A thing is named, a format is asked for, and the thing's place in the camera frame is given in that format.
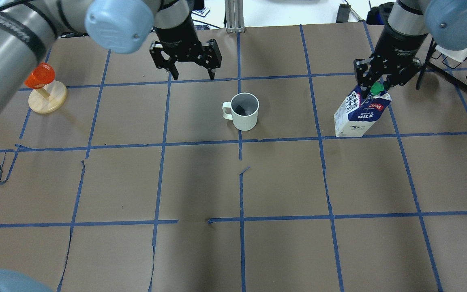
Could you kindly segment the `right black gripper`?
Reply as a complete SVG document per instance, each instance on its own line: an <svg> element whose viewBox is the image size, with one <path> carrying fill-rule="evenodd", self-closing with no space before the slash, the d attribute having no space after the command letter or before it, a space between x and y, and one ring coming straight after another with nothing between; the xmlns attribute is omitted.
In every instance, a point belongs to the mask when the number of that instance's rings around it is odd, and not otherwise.
<svg viewBox="0 0 467 292"><path fill-rule="evenodd" d="M416 57L421 45L422 35L406 35L385 26L370 57L353 62L362 98L368 97L371 86L380 78L387 91L408 83L422 67Z"/></svg>

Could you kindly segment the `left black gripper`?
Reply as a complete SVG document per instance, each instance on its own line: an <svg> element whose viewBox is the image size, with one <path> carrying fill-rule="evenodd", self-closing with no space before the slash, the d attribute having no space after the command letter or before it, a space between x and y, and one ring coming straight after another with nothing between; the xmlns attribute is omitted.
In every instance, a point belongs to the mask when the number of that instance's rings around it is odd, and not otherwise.
<svg viewBox="0 0 467 292"><path fill-rule="evenodd" d="M222 66L222 53L216 39L200 41L192 24L181 24L174 28L153 27L158 41L153 41L149 52L158 69L165 69L178 81L177 62L193 62L205 68L211 81Z"/></svg>

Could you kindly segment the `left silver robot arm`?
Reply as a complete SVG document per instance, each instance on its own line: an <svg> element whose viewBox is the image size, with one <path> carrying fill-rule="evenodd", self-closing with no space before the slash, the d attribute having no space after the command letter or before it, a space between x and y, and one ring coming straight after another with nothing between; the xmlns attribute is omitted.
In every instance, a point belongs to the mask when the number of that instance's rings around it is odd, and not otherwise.
<svg viewBox="0 0 467 292"><path fill-rule="evenodd" d="M186 0L2 0L0 1L0 113L46 57L60 35L85 33L117 54L139 50L151 31L154 64L178 79L177 62L207 69L222 66L215 39L202 43Z"/></svg>

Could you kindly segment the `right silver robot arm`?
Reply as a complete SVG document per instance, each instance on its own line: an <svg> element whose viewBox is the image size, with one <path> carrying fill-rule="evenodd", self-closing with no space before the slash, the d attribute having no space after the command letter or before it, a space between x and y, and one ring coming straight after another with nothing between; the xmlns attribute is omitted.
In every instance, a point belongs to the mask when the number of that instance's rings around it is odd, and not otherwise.
<svg viewBox="0 0 467 292"><path fill-rule="evenodd" d="M386 90L422 76L426 67L416 55L428 35L444 49L467 49L467 0L397 0L374 52L353 63L357 87L368 94L382 76Z"/></svg>

